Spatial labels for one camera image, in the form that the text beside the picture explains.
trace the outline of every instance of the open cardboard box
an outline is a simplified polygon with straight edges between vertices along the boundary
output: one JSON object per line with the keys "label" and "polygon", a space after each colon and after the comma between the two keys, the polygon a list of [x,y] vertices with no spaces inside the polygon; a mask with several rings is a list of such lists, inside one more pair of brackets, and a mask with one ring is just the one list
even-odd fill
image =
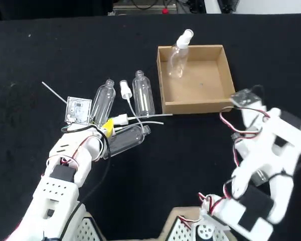
{"label": "open cardboard box", "polygon": [[189,46],[187,66],[180,79],[167,73],[171,46],[159,46],[159,72],[163,113],[188,114],[219,112],[232,105],[235,92],[222,45]]}

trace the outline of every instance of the plastic tube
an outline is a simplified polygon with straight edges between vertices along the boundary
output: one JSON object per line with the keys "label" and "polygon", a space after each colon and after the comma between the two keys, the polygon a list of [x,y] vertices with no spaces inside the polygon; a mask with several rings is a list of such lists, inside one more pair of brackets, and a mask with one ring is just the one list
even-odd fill
{"label": "plastic tube", "polygon": [[[159,124],[159,125],[164,125],[164,122],[141,122],[143,124]],[[140,123],[137,122],[137,123],[134,123],[134,124],[130,124],[130,125],[127,125],[127,126],[124,126],[124,127],[115,127],[114,130],[115,131],[119,131],[119,130],[122,130],[122,129],[126,129],[126,128],[129,128],[131,126],[136,126],[136,125],[139,125]]]}
{"label": "plastic tube", "polygon": [[127,102],[128,102],[128,105],[129,105],[129,108],[130,108],[132,114],[134,115],[134,117],[136,118],[136,120],[138,121],[138,123],[140,124],[141,130],[144,131],[144,126],[142,125],[140,119],[136,116],[134,110],[132,109],[132,106],[130,104],[129,98],[127,99]]}
{"label": "plastic tube", "polygon": [[[173,114],[151,114],[151,115],[143,115],[143,116],[139,116],[138,118],[151,118],[151,117],[158,117],[158,116],[171,116]],[[132,120],[132,119],[136,119],[136,117],[128,117],[127,120]]]}

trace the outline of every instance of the black cable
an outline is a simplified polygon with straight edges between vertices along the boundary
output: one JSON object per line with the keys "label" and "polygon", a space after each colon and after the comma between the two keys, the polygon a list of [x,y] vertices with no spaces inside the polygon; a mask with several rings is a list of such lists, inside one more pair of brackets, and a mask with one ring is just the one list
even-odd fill
{"label": "black cable", "polygon": [[169,5],[172,1],[173,1],[173,0],[169,0],[169,1],[167,2],[167,4],[165,4],[165,0],[163,0],[163,5],[164,5],[164,7],[167,9],[168,5]]}
{"label": "black cable", "polygon": [[88,194],[86,194],[86,196],[77,204],[77,206],[75,207],[75,209],[72,211],[72,213],[70,214],[66,224],[65,224],[65,227],[60,235],[60,238],[59,239],[56,239],[56,241],[58,240],[62,240],[62,238],[65,236],[65,233],[67,231],[67,228],[69,226],[69,223],[71,221],[71,219],[74,217],[75,213],[77,212],[78,208],[82,205],[82,203],[93,193],[95,192],[99,186],[102,184],[102,182],[104,181],[108,171],[109,171],[109,168],[110,168],[110,157],[111,157],[111,154],[110,154],[110,146],[109,146],[109,142],[108,142],[108,139],[107,137],[105,136],[105,134],[99,130],[95,125],[90,125],[90,126],[87,126],[87,127],[84,127],[84,128],[80,128],[80,129],[76,129],[76,130],[71,130],[71,131],[68,131],[68,130],[65,130],[64,128],[61,128],[61,131],[63,133],[75,133],[75,132],[82,132],[82,131],[85,131],[87,129],[90,129],[90,128],[95,128],[101,135],[102,137],[105,139],[106,141],[106,145],[107,145],[107,151],[108,151],[108,163],[107,163],[107,167],[106,167],[106,170],[104,172],[104,175],[102,176],[101,180],[99,181],[99,183],[90,190],[90,192],[88,192]]}
{"label": "black cable", "polygon": [[134,2],[134,0],[130,0],[130,1],[131,1],[131,3],[132,3],[136,8],[138,8],[138,9],[140,9],[140,10],[147,10],[147,9],[152,8],[155,4],[157,4],[157,2],[158,2],[159,0],[154,0],[154,2],[153,2],[150,6],[148,6],[147,8],[141,8],[141,7],[137,6],[137,4]]}
{"label": "black cable", "polygon": [[176,0],[177,3],[179,3],[179,5],[181,6],[181,8],[184,10],[184,12],[187,14],[187,11],[185,10],[185,8],[183,7],[183,3],[181,3],[179,0]]}

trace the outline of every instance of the robotic arm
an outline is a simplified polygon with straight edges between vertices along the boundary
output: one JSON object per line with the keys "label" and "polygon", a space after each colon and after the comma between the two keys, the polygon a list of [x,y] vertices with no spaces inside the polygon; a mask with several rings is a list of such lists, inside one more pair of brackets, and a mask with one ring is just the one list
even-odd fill
{"label": "robotic arm", "polygon": [[[214,213],[211,210],[208,214],[204,202],[202,213],[215,223],[211,215],[217,217],[249,240],[268,240],[272,224],[283,219],[292,194],[293,174],[301,154],[301,120],[278,108],[266,112],[261,99],[248,89],[231,99],[241,109],[247,128],[246,134],[234,141],[243,161],[232,173],[231,195],[220,200]],[[255,186],[269,182],[270,196],[250,185],[250,180]]]}
{"label": "robotic arm", "polygon": [[[72,124],[68,131],[82,128]],[[101,134],[95,128],[64,134],[49,153],[47,168],[33,200],[18,228],[7,241],[59,240],[67,221],[79,204],[79,188],[101,156]],[[62,240],[74,240],[77,227],[86,215],[81,204],[70,220]]]}

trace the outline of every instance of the white wire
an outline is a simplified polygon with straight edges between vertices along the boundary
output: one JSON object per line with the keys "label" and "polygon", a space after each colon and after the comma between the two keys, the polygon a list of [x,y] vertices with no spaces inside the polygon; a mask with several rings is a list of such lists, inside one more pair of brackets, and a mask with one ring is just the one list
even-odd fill
{"label": "white wire", "polygon": [[[141,122],[143,124],[159,124],[159,125],[164,125],[164,122]],[[136,126],[136,125],[139,125],[140,123],[134,123],[134,124],[130,124],[130,125],[127,125],[127,126],[124,126],[124,127],[115,127],[114,130],[115,131],[119,131],[119,130],[122,130],[122,129],[126,129],[126,128],[129,128],[129,127],[132,127],[132,126]]]}
{"label": "white wire", "polygon": [[142,125],[140,119],[137,117],[134,110],[132,109],[129,98],[127,98],[127,102],[128,102],[128,105],[129,105],[129,108],[130,108],[132,114],[134,115],[134,117],[136,117],[136,120],[139,122],[142,132],[144,132],[144,126]]}
{"label": "white wire", "polygon": [[[158,117],[158,116],[171,116],[173,114],[151,114],[151,115],[142,115],[139,116],[138,118],[152,118],[152,117]],[[136,117],[128,117],[127,120],[132,120],[132,119],[136,119]]]}
{"label": "white wire", "polygon": [[78,162],[77,162],[75,159],[73,159],[72,157],[66,156],[66,155],[62,155],[62,154],[57,154],[57,155],[53,155],[53,156],[49,157],[49,158],[47,159],[47,161],[46,161],[46,166],[49,165],[48,162],[49,162],[50,159],[53,158],[53,157],[63,157],[63,158],[70,159],[70,161],[71,161],[71,162],[74,162],[75,165],[77,166],[77,168],[79,168],[79,164],[78,164]]}
{"label": "white wire", "polygon": [[99,139],[98,137],[97,137],[97,139],[98,139],[99,142],[100,142],[100,149],[99,149],[99,153],[98,153],[97,157],[95,158],[94,162],[97,162],[97,161],[99,160],[100,155],[101,155],[102,152],[104,151],[104,142],[102,142],[101,139]]}
{"label": "white wire", "polygon": [[41,81],[41,83],[46,86],[47,89],[49,89],[55,96],[57,96],[59,99],[61,99],[65,104],[67,104],[67,101],[65,101],[59,94],[57,94],[52,88],[50,88],[45,82]]}

